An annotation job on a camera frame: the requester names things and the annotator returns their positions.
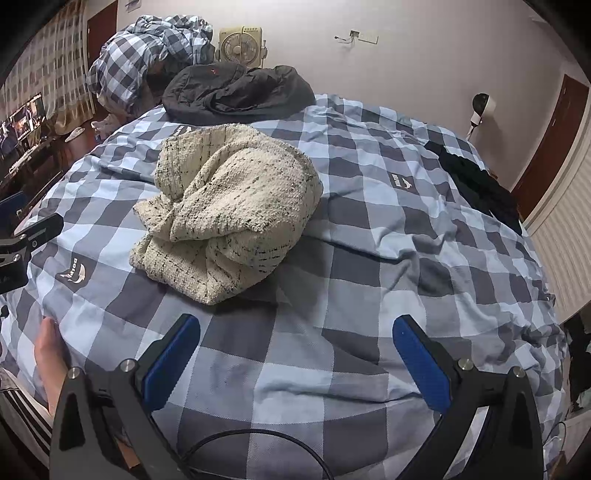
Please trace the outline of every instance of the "radiator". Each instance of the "radiator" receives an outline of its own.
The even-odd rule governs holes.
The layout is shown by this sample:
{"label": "radiator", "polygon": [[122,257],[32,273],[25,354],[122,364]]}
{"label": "radiator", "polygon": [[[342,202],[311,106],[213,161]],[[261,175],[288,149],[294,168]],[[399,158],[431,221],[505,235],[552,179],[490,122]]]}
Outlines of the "radiator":
{"label": "radiator", "polygon": [[535,249],[556,294],[559,322],[591,301],[591,128],[573,144],[572,160],[538,218],[528,227]]}

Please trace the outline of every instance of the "wall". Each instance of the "wall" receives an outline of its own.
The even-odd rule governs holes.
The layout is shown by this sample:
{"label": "wall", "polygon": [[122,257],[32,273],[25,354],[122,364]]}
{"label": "wall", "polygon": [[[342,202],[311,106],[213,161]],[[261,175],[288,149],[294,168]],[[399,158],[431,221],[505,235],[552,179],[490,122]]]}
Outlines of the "wall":
{"label": "wall", "polygon": [[[89,0],[92,4],[100,0]],[[511,187],[547,126],[564,56],[518,0],[142,0],[118,28],[141,14],[201,15],[219,28],[258,25],[266,66],[289,64],[316,93],[394,108],[464,136],[472,97],[490,93],[495,118],[473,136],[487,165]],[[375,31],[378,45],[339,44],[335,35]]]}
{"label": "wall", "polygon": [[[583,69],[579,66],[576,59],[574,58],[574,55],[570,52],[568,47],[560,39],[558,34],[555,32],[555,30],[550,25],[548,25],[548,23],[546,21],[542,20],[542,18],[531,9],[530,9],[530,18],[535,19],[536,26],[544,33],[544,35],[546,35],[546,37],[548,37],[548,39],[554,44],[554,47],[562,55],[562,64],[560,66],[560,75],[558,76],[558,82],[556,83],[554,95],[551,96],[551,98],[554,98],[557,100],[558,97],[560,96],[560,90],[562,89],[562,82],[563,82],[564,75],[568,75],[569,77],[574,78],[575,80],[578,80],[579,82],[581,82],[584,85],[587,85],[587,86],[591,85],[591,83],[589,82],[589,79],[585,76]],[[540,145],[540,142],[542,141],[542,138],[544,137],[544,134],[546,133],[546,127],[550,123],[550,121],[552,120],[552,115],[554,115],[554,108],[555,107],[556,107],[556,101],[550,102],[548,104],[548,109],[545,114],[544,120],[542,122],[543,127],[538,134],[538,138],[536,139],[536,141],[534,141],[533,145],[531,146],[530,154],[528,155],[529,159],[531,159],[534,156],[536,150],[538,149],[538,146]],[[525,169],[527,168],[528,165],[529,165],[529,161],[523,166],[523,169],[521,170],[520,174],[513,182],[513,185],[511,186],[510,190],[512,190],[517,185],[517,183],[519,182],[519,178],[525,172]]]}

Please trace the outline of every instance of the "desk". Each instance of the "desk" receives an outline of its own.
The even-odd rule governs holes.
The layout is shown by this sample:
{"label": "desk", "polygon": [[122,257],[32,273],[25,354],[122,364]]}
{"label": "desk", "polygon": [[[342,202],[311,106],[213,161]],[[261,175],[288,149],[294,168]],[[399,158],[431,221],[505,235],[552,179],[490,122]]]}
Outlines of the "desk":
{"label": "desk", "polygon": [[56,137],[43,140],[19,158],[0,182],[0,199],[16,192],[27,197],[26,215],[62,176]]}

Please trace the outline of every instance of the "blue and white checkered blanket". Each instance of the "blue and white checkered blanket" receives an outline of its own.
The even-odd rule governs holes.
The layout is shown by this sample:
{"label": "blue and white checkered blanket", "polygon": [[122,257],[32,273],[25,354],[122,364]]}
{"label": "blue and white checkered blanket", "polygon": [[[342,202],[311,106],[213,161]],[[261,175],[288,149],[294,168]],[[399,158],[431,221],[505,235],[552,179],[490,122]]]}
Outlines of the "blue and white checkered blanket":
{"label": "blue and white checkered blanket", "polygon": [[[144,235],[132,207],[158,193],[159,145],[194,128],[155,108],[75,163],[34,210],[31,222],[60,213],[64,231],[34,254],[27,286],[0,297],[10,311],[3,366],[42,397],[33,341],[44,315],[59,321],[74,363],[92,372],[139,357],[192,313],[202,341],[155,414],[174,448],[262,427],[308,443],[337,476],[393,479],[434,426],[392,343],[394,319],[410,314],[454,358],[503,373],[522,366],[545,439],[562,415],[566,343],[540,262],[526,233],[470,208],[423,144],[483,167],[473,147],[337,96],[254,126],[305,152],[324,185],[304,236],[271,276],[207,307],[129,266]],[[236,478],[322,476],[305,451],[274,437],[218,442],[192,462]]]}

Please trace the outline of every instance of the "black cable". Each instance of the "black cable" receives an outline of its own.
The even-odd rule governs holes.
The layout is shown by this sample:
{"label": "black cable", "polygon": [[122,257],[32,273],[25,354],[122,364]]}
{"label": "black cable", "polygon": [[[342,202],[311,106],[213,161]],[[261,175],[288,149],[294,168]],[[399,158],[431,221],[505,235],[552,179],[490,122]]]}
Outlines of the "black cable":
{"label": "black cable", "polygon": [[560,446],[560,450],[559,452],[562,452],[562,449],[564,448],[564,444],[566,443],[566,423],[563,422],[562,420],[560,422],[558,422],[558,425],[564,425],[564,438],[562,439],[562,445]]}
{"label": "black cable", "polygon": [[318,455],[314,450],[312,450],[312,448],[308,447],[304,442],[302,442],[301,440],[298,440],[296,438],[293,438],[290,435],[287,435],[285,433],[281,433],[281,432],[274,432],[273,430],[265,430],[265,429],[240,429],[240,430],[227,430],[226,432],[220,432],[220,433],[215,433],[213,435],[210,435],[209,437],[205,437],[203,440],[200,440],[199,442],[197,442],[195,445],[193,445],[188,451],[187,453],[185,453],[183,455],[183,457],[181,458],[182,461],[184,463],[187,463],[187,461],[195,454],[195,452],[197,452],[197,450],[199,450],[203,445],[212,442],[214,440],[223,438],[223,437],[229,437],[231,435],[240,435],[243,433],[261,433],[263,435],[273,435],[275,437],[279,437],[282,438],[284,440],[289,440],[291,443],[295,443],[296,445],[299,445],[300,447],[302,447],[306,452],[308,452],[310,455],[312,455],[312,457],[314,458],[314,460],[316,460],[316,462],[318,462],[318,464],[320,465],[320,467],[322,468],[322,471],[324,472],[324,474],[326,475],[326,478],[328,480],[335,480],[333,474],[330,472],[330,469],[328,467],[328,465],[326,465],[326,462],[320,457],[320,455]]}

